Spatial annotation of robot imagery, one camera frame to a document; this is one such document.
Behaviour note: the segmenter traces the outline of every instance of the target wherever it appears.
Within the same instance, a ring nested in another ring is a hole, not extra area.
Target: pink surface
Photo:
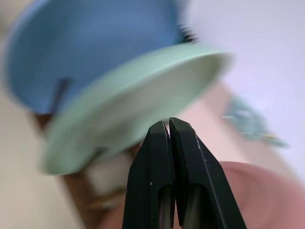
[[[305,228],[305,190],[300,185],[250,164],[221,165],[248,229]],[[123,210],[121,205],[110,212],[99,229],[121,229]]]

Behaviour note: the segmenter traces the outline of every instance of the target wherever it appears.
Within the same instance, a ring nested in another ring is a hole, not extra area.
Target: mint green plate
[[[139,143],[152,124],[175,116],[214,83],[227,57],[227,52],[187,43],[110,71],[50,123],[43,170],[74,173],[98,148],[105,159]]]

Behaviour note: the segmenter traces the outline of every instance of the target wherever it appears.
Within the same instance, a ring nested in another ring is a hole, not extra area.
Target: plate
[[[12,93],[36,113],[59,110],[93,80],[137,56],[178,44],[174,0],[38,0],[11,29],[4,67]]]
[[[97,149],[105,159],[141,142],[215,82],[225,51],[186,43],[138,57],[92,83],[47,129],[43,170],[74,173]]]

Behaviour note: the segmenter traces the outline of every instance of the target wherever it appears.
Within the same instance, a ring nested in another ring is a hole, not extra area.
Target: blue plate
[[[181,40],[173,0],[39,0],[9,34],[6,76],[17,98],[44,114],[61,79],[71,83],[59,110],[105,72]]]

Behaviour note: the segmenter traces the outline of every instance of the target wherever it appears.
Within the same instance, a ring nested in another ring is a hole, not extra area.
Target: blurry background
[[[30,2],[0,1],[1,48],[5,31]],[[305,1],[189,2],[187,22],[200,39],[235,54],[225,87],[258,109],[269,129],[289,143],[288,149],[276,153],[305,181]],[[213,119],[213,113],[207,117]],[[41,139],[27,111],[12,102],[1,81],[0,228],[81,228],[59,181],[38,172],[40,147]]]

